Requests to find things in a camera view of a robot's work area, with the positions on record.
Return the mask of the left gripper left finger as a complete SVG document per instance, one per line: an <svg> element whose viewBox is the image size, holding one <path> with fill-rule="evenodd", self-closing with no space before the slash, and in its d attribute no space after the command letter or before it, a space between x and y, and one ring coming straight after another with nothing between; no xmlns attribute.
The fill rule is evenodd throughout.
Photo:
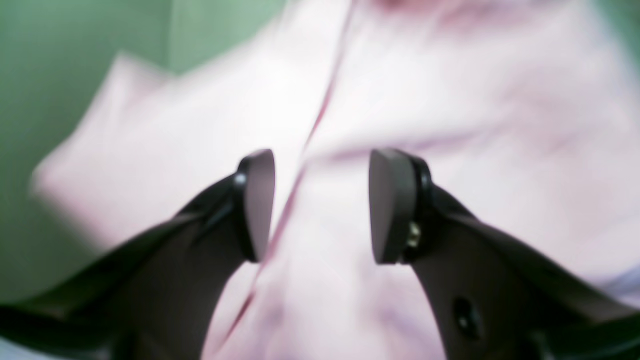
<svg viewBox="0 0 640 360"><path fill-rule="evenodd" d="M62 359L199 360L228 280L265 258L274 194L274 153L250 153L173 218L2 305L1 337Z"/></svg>

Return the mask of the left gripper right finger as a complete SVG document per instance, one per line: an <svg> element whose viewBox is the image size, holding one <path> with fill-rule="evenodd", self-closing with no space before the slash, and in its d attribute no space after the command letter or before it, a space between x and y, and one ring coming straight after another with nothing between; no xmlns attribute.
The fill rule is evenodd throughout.
<svg viewBox="0 0 640 360"><path fill-rule="evenodd" d="M369 155L371 246L411 267L448 360L637 360L639 310L480 221L437 186L426 161Z"/></svg>

